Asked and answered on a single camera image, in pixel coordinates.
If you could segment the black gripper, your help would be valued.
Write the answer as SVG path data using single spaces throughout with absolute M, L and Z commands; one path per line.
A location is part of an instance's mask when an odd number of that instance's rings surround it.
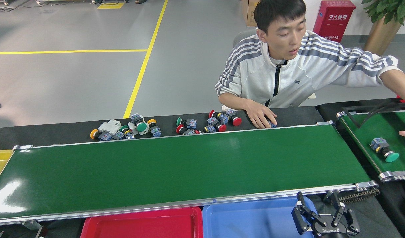
M 339 201 L 337 193 L 330 191 L 327 198 L 331 201 L 335 212 L 332 215 L 319 215 L 306 206 L 302 192 L 297 193 L 298 202 L 291 215 L 298 233 L 303 235 L 307 231 L 312 231 L 317 238 L 349 238 L 347 232 L 360 232 L 355 213 Z

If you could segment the seated person's right hand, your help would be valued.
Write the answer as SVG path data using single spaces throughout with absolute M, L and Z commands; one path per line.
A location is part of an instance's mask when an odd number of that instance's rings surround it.
M 263 104 L 246 99 L 243 104 L 243 110 L 246 111 L 248 117 L 256 128 L 271 128 L 271 123 L 274 125 L 277 124 L 277 115 Z

